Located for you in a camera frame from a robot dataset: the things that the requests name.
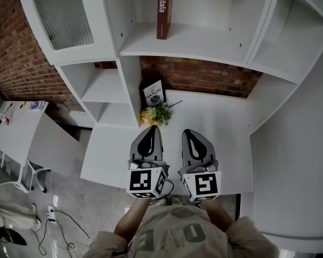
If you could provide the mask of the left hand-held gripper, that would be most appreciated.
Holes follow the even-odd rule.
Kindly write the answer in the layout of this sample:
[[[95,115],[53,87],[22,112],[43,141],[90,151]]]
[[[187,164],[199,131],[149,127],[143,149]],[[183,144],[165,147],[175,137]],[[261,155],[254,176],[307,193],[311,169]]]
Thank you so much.
[[[170,166],[162,161],[163,143],[158,126],[152,125],[138,135],[131,144],[130,158],[135,160],[128,161],[127,193],[135,198],[161,197]]]

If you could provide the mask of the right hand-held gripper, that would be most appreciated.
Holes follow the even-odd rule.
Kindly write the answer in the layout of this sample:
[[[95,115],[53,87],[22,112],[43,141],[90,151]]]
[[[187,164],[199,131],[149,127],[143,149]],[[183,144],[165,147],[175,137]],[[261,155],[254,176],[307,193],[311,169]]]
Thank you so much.
[[[221,194],[221,171],[218,161],[214,160],[212,143],[202,134],[185,129],[182,133],[182,159],[186,167],[182,167],[178,174],[189,201],[217,198]]]

